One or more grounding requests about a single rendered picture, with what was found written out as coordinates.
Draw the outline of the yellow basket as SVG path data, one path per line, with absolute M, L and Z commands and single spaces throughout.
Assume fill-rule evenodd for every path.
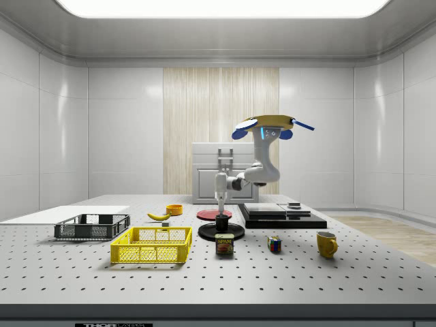
M 110 244 L 112 263 L 184 263 L 191 227 L 132 227 Z

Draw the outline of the white cabinet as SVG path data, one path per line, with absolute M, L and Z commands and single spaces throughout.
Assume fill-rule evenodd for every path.
M 192 202 L 216 204 L 215 175 L 237 176 L 254 162 L 252 142 L 194 142 L 192 144 Z

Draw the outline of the yellow mug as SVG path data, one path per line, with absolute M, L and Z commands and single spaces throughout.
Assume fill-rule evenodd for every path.
M 318 232 L 317 247 L 322 257 L 333 258 L 338 250 L 337 237 L 330 232 Z

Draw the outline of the flat-sided can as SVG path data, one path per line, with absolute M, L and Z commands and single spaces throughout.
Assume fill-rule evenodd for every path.
M 216 254 L 233 254 L 234 252 L 234 235 L 233 234 L 216 234 L 215 235 Z

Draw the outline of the black plate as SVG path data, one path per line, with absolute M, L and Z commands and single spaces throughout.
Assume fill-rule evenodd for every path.
M 219 229 L 215 223 L 208 223 L 201 225 L 198 228 L 198 234 L 210 241 L 215 240 L 216 234 L 233 234 L 234 239 L 238 239 L 244 236 L 245 229 L 241 225 L 229 223 L 227 227 Z

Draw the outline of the dark grey basket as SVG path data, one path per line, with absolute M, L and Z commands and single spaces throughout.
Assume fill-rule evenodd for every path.
M 129 225 L 129 215 L 81 214 L 57 223 L 54 237 L 65 240 L 112 240 Z

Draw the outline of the black stove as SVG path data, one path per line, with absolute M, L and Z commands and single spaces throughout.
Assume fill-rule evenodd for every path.
M 327 221 L 302 208 L 287 204 L 244 203 L 238 205 L 246 228 L 327 228 Z

